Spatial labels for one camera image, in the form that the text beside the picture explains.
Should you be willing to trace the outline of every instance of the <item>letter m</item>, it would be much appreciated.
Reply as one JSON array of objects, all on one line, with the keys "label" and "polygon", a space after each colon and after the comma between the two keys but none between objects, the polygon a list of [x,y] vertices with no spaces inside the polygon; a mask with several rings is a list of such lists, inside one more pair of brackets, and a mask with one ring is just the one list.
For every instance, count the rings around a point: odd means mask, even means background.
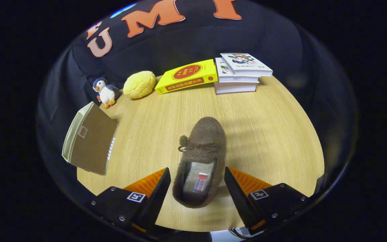
[{"label": "letter m", "polygon": [[150,12],[134,11],[123,17],[121,20],[126,21],[129,33],[128,37],[141,34],[144,28],[140,28],[138,23],[151,29],[155,26],[156,18],[160,17],[158,24],[163,26],[184,20],[184,16],[178,13],[175,2],[177,0],[162,0],[157,2]]}]

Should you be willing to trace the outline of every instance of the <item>penguin plush toy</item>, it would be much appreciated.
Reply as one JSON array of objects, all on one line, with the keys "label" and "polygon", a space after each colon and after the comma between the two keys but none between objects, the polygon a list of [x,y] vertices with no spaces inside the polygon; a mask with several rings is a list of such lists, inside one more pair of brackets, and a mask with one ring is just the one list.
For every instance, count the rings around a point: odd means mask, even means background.
[{"label": "penguin plush toy", "polygon": [[113,85],[107,84],[105,78],[96,79],[92,87],[95,92],[98,92],[98,100],[103,102],[105,109],[116,103],[116,99],[120,96],[120,90]]}]

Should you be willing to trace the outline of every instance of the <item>brown slipper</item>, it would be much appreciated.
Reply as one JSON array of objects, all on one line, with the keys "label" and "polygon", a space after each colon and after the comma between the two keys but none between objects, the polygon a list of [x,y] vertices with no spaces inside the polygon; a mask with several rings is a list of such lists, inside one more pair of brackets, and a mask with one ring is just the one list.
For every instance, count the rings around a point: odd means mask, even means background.
[{"label": "brown slipper", "polygon": [[183,152],[173,186],[173,196],[188,208],[208,205],[218,190],[225,167],[226,139],[220,123],[201,118],[190,133],[180,137]]}]

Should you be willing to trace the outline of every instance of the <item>yellow ball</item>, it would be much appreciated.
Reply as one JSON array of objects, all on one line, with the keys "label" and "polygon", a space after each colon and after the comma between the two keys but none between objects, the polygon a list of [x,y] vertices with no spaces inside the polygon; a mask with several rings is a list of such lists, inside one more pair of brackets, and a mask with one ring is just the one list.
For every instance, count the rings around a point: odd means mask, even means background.
[{"label": "yellow ball", "polygon": [[123,94],[130,98],[141,98],[152,92],[156,83],[153,72],[142,71],[132,74],[123,86]]}]

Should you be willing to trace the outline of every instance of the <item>round table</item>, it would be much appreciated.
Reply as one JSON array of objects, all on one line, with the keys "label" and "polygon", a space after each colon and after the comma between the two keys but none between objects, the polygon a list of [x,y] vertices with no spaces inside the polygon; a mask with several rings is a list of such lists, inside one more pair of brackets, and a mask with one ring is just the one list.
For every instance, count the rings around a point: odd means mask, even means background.
[{"label": "round table", "polygon": [[[216,118],[227,138],[225,165],[271,185],[286,183],[306,196],[324,174],[324,156],[310,119],[273,76],[259,78],[256,92],[216,95],[213,84],[140,99],[121,95],[101,109],[119,123],[105,176],[77,169],[77,179],[93,194],[119,188],[168,167],[172,181],[189,136],[202,117]],[[218,231],[243,227],[222,179],[218,194],[204,208],[186,208],[172,196],[171,182],[156,224],[176,230]]]}]

